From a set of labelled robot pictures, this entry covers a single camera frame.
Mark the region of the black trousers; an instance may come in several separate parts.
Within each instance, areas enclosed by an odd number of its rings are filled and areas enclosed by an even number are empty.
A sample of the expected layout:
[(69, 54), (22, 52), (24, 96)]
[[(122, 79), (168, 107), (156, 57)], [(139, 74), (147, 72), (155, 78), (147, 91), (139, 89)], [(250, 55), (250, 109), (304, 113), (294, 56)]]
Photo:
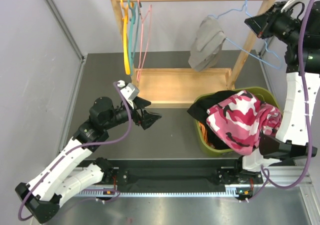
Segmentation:
[(207, 125), (207, 110), (236, 93), (237, 92), (233, 90), (218, 91), (206, 97), (201, 97), (187, 110), (190, 116), (204, 125), (204, 128), (206, 129), (207, 144), (212, 145), (217, 150), (225, 150), (229, 149), (229, 147)]

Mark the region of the grey trousers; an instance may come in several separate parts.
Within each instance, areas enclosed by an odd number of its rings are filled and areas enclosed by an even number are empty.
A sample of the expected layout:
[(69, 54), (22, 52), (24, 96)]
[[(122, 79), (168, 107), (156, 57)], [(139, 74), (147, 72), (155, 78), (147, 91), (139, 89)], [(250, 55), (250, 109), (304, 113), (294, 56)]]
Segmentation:
[(196, 72), (215, 66), (220, 58), (226, 35), (217, 19), (207, 16), (196, 31), (188, 63)]

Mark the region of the orange white trousers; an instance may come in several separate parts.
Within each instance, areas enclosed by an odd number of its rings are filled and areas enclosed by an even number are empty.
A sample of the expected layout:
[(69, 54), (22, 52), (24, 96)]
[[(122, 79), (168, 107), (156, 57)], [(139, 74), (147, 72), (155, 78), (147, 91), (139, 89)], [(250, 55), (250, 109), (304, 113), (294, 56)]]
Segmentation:
[(214, 148), (214, 145), (209, 142), (208, 140), (208, 131), (206, 129), (206, 127), (201, 123), (201, 122), (198, 122), (198, 128), (200, 129), (200, 132), (201, 132), (201, 136), (203, 138), (203, 141), (211, 148)]

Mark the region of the pink camouflage trousers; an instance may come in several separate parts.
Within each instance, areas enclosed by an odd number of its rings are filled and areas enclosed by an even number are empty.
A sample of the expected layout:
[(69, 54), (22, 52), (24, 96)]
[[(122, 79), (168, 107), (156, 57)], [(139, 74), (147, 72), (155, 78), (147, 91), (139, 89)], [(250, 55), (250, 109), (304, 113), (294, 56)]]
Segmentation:
[(274, 137), (280, 128), (280, 110), (241, 90), (207, 109), (206, 124), (229, 148), (248, 156), (259, 147), (261, 134)]

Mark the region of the teal plastic hanger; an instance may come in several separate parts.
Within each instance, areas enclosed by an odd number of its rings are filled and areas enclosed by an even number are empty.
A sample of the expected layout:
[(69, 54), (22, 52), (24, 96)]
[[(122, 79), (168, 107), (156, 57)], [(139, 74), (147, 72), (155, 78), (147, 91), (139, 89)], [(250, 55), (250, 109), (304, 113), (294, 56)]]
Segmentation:
[(131, 12), (131, 18), (129, 19), (130, 26), (129, 26), (129, 35), (128, 35), (128, 60), (129, 60), (129, 65), (132, 67), (134, 63), (134, 55), (135, 55), (135, 52), (132, 51), (132, 45), (133, 45), (133, 30), (134, 30), (134, 25), (136, 23), (137, 3), (132, 2), (131, 0), (127, 0), (127, 4)]

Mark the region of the orange plastic hanger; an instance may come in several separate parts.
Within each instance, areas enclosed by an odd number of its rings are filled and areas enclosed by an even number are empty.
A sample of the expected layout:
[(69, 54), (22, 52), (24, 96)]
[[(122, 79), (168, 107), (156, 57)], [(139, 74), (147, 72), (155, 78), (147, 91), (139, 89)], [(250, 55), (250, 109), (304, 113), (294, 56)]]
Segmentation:
[(124, 0), (120, 0), (120, 6), (124, 11), (123, 29), (122, 29), (122, 44), (123, 44), (123, 61), (124, 61), (124, 70), (126, 75), (131, 75), (132, 70), (129, 62), (129, 53), (128, 53), (128, 21), (129, 21), (129, 4), (124, 4)]

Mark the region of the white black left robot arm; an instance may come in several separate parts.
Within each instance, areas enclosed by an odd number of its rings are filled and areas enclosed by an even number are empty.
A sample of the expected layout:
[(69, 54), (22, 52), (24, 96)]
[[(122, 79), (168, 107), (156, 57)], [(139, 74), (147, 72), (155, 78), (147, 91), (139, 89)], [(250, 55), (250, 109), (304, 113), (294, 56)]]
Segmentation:
[(109, 97), (99, 97), (89, 110), (89, 118), (69, 140), (62, 152), (31, 181), (19, 183), (15, 192), (40, 224), (50, 221), (59, 209), (73, 196), (98, 183), (114, 180), (114, 167), (99, 157), (76, 175), (71, 172), (101, 145), (113, 144), (108, 140), (108, 130), (129, 122), (142, 127), (151, 127), (162, 116), (149, 112), (151, 102), (140, 97), (132, 103), (123, 100), (114, 107)]

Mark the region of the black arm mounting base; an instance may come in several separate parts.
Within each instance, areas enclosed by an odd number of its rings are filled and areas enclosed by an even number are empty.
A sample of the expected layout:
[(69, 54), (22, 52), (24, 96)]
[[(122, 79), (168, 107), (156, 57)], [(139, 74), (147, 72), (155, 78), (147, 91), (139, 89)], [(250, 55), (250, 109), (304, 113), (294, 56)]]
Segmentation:
[(138, 185), (150, 188), (152, 186), (170, 187), (178, 185), (190, 186), (195, 182), (199, 186), (201, 182), (219, 185), (237, 183), (236, 173), (231, 168), (217, 167), (121, 167), (115, 169), (111, 180), (118, 186)]

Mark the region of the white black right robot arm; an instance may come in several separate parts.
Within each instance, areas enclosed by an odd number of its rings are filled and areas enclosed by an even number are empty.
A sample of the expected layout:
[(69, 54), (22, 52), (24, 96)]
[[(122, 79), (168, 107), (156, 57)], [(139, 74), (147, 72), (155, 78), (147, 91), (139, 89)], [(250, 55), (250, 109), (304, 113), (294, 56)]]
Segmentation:
[[(242, 165), (233, 170), (233, 177), (245, 183), (252, 172), (260, 171), (283, 160), (303, 159), (308, 155), (308, 132), (305, 119), (305, 96), (299, 69), (298, 40), (302, 20), (292, 17), (294, 7), (282, 11), (285, 2), (276, 2), (261, 15), (244, 22), (258, 38), (275, 36), (287, 45), (285, 52), (287, 93), (283, 117), (275, 135), (261, 135), (259, 147), (242, 157)], [(312, 116), (320, 88), (320, 3), (312, 4), (303, 34), (302, 58), (307, 84), (309, 116)]]

